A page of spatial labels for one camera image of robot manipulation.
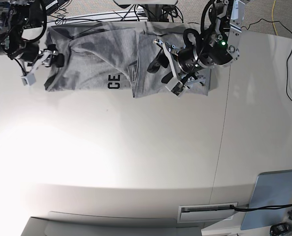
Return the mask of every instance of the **metal bracket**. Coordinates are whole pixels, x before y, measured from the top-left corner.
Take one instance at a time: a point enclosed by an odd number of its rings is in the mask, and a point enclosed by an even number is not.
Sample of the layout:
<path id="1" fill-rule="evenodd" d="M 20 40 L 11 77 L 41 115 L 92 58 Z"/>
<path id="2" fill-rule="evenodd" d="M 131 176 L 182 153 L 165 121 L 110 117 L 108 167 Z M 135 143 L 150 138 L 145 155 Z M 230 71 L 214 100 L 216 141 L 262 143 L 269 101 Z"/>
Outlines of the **metal bracket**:
<path id="1" fill-rule="evenodd" d="M 249 0 L 234 0 L 231 12 L 227 52 L 230 53 L 235 60 L 239 57 L 238 47 L 242 35 L 241 27 L 244 17 L 244 9 L 245 5 L 249 2 Z"/>
<path id="2" fill-rule="evenodd" d="M 48 56 L 50 56 L 50 51 L 44 50 L 43 56 L 35 62 L 35 64 L 31 68 L 30 72 L 27 75 L 23 75 L 21 77 L 24 86 L 26 86 L 26 85 L 31 86 L 36 82 L 36 78 L 34 76 L 34 73 L 38 69 L 38 67 L 44 63 L 44 61 L 48 58 Z"/>
<path id="3" fill-rule="evenodd" d="M 206 79 L 204 76 L 202 75 L 196 75 L 198 77 L 197 80 L 195 80 L 193 77 L 190 77 L 188 79 L 188 81 L 185 83 L 185 86 L 190 86 L 190 85 L 193 85 L 195 83 L 202 83 L 202 84 L 205 84 L 206 83 Z"/>
<path id="4" fill-rule="evenodd" d="M 178 65 L 176 64 L 176 61 L 172 58 L 171 53 L 169 52 L 167 45 L 164 43 L 162 44 L 162 48 L 164 50 L 164 53 L 166 57 L 169 60 L 171 71 L 172 71 L 172 79 L 167 83 L 166 88 L 173 92 L 178 98 L 182 97 L 185 92 L 188 90 L 188 86 L 185 86 L 180 81 L 180 76 L 178 75 L 176 68 Z"/>

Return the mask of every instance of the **yellow cable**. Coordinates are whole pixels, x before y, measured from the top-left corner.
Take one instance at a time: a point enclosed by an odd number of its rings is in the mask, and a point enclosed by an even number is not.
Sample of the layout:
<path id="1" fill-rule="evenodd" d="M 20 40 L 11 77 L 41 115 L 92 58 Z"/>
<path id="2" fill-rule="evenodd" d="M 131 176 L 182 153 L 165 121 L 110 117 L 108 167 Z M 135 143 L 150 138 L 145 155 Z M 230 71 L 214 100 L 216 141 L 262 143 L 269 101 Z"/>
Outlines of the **yellow cable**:
<path id="1" fill-rule="evenodd" d="M 276 0 L 274 1 L 273 8 L 272 8 L 272 21 L 274 21 L 274 9 L 275 9 Z M 278 36 L 275 23 L 273 23 L 275 34 Z"/>

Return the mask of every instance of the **robotic arm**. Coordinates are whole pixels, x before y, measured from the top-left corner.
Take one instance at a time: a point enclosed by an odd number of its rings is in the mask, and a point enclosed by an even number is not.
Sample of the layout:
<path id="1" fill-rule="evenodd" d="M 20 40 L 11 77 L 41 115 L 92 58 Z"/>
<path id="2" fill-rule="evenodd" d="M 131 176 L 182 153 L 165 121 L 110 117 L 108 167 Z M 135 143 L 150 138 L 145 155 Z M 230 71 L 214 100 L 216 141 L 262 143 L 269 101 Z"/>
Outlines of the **robotic arm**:
<path id="1" fill-rule="evenodd" d="M 226 66 L 239 58 L 239 41 L 245 5 L 251 0 L 209 0 L 201 18 L 201 32 L 186 29 L 183 33 L 184 47 L 176 48 L 168 42 L 154 40 L 161 50 L 149 65 L 148 72 L 156 73 L 161 66 L 169 65 L 171 73 L 162 79 L 166 88 L 181 97 L 189 85 L 200 83 L 204 78 L 198 72 L 211 66 Z M 20 59 L 32 66 L 30 72 L 23 69 L 24 85 L 35 82 L 34 71 L 38 66 L 53 64 L 64 66 L 64 56 L 59 54 L 55 45 L 39 51 L 38 41 L 47 26 L 47 13 L 43 0 L 0 0 L 4 10 L 0 19 L 0 55 L 11 60 Z M 205 27 L 208 14 L 211 24 Z M 22 38 L 24 29 L 43 26 L 42 33 L 35 39 Z"/>
<path id="2" fill-rule="evenodd" d="M 172 72 L 162 79 L 166 88 L 181 97 L 193 83 L 204 80 L 198 71 L 219 65 L 226 66 L 239 58 L 239 42 L 245 5 L 250 0 L 210 0 L 205 6 L 201 19 L 201 33 L 186 29 L 183 33 L 185 47 L 176 48 L 168 42 L 154 40 L 161 50 L 149 65 L 148 72 L 156 73 L 160 66 L 170 65 Z M 211 24 L 205 27 L 208 13 Z M 188 35 L 195 38 L 193 44 Z"/>
<path id="3" fill-rule="evenodd" d="M 39 51 L 38 42 L 47 28 L 47 12 L 43 0 L 0 0 L 0 2 L 4 2 L 0 18 L 0 55 L 7 55 L 11 60 L 19 59 L 32 66 L 30 72 L 23 70 L 24 85 L 30 86 L 35 83 L 34 72 L 40 65 L 50 67 L 55 64 L 62 67 L 64 56 L 58 53 L 55 45 L 49 45 L 48 49 Z M 41 26 L 43 30 L 37 38 L 31 40 L 22 38 L 25 29 Z"/>

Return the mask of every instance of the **floor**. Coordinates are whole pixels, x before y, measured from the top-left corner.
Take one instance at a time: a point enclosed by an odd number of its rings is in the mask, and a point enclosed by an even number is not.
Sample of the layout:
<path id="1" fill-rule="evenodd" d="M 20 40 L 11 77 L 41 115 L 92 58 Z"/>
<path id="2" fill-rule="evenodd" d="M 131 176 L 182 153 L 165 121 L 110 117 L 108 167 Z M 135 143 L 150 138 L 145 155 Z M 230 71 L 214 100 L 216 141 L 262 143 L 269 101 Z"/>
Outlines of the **floor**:
<path id="1" fill-rule="evenodd" d="M 274 0 L 253 0 L 250 2 L 245 10 L 244 25 L 248 26 L 261 18 L 271 21 L 273 2 Z M 179 0 L 177 5 L 184 15 L 185 22 L 199 22 L 206 3 L 207 0 Z M 120 9 L 112 0 L 72 0 L 67 8 L 69 12 L 67 15 L 73 16 Z M 284 26 L 292 31 L 292 0 L 276 1 L 274 20 L 281 21 Z M 276 23 L 276 28 L 279 36 L 292 37 L 279 23 Z M 250 30 L 274 34 L 272 24 L 264 21 L 251 26 Z"/>

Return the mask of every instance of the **table surface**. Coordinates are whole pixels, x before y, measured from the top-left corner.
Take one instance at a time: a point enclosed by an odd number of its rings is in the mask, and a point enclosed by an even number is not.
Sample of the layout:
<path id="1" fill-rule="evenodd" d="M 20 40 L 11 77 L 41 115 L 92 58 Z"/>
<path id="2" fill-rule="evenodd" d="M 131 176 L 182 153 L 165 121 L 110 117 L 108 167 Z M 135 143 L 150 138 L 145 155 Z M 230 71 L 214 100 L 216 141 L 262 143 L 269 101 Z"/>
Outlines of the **table surface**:
<path id="1" fill-rule="evenodd" d="M 181 99 L 45 92 L 43 67 L 27 88 L 0 56 L 0 235 L 49 211 L 176 218 L 179 205 L 248 203 L 258 174 L 292 169 L 291 46 L 244 32 L 239 60 L 213 70 L 208 97 Z"/>

